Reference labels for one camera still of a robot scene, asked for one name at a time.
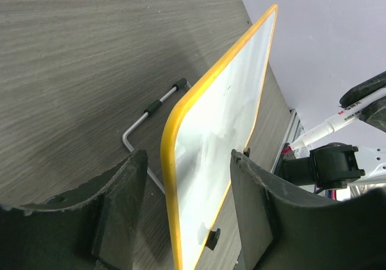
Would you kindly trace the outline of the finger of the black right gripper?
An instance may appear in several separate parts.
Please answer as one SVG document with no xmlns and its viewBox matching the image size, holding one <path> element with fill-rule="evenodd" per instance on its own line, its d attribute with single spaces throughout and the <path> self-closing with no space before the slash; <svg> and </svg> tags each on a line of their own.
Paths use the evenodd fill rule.
<svg viewBox="0 0 386 270">
<path fill-rule="evenodd" d="M 340 98 L 341 107 L 348 107 L 354 102 L 357 102 L 385 87 L 385 79 L 386 71 L 383 71 L 382 73 L 354 86 Z"/>
<path fill-rule="evenodd" d="M 365 107 L 360 120 L 386 133 L 386 97 L 373 101 Z"/>
</svg>

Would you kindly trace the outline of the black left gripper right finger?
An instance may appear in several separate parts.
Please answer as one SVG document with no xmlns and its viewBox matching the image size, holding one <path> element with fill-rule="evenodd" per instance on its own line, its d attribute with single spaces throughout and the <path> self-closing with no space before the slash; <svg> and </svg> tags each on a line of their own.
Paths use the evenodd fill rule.
<svg viewBox="0 0 386 270">
<path fill-rule="evenodd" d="M 247 269 L 384 269 L 385 189 L 343 202 L 307 192 L 232 151 Z"/>
</svg>

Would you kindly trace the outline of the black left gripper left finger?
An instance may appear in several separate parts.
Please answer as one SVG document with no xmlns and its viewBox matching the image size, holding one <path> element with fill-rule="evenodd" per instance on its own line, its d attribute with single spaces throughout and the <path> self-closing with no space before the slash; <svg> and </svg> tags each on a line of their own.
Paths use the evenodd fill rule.
<svg viewBox="0 0 386 270">
<path fill-rule="evenodd" d="M 133 151 L 40 204 L 1 206 L 2 269 L 131 269 L 148 157 Z"/>
</svg>

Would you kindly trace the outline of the yellow framed whiteboard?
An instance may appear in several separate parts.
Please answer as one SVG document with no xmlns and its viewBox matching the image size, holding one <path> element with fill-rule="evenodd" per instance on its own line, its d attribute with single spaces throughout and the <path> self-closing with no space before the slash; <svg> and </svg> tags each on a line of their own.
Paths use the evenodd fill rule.
<svg viewBox="0 0 386 270">
<path fill-rule="evenodd" d="M 277 18 L 272 5 L 176 103 L 160 161 L 175 269 L 194 269 L 231 185 L 232 150 L 256 125 Z"/>
</svg>

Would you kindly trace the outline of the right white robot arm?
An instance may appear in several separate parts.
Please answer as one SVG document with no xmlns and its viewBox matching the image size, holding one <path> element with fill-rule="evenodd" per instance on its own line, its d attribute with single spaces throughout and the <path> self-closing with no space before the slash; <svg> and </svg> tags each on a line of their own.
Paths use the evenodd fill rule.
<svg viewBox="0 0 386 270">
<path fill-rule="evenodd" d="M 385 73 L 364 81 L 347 91 L 340 99 L 340 110 L 320 125 L 284 145 L 275 175 L 296 186 L 313 185 L 315 193 L 330 193 L 336 199 L 337 190 L 350 188 L 353 196 L 359 187 L 385 184 L 385 146 L 329 143 L 309 150 L 307 157 L 296 157 L 296 151 L 354 123 L 364 122 L 385 131 Z"/>
</svg>

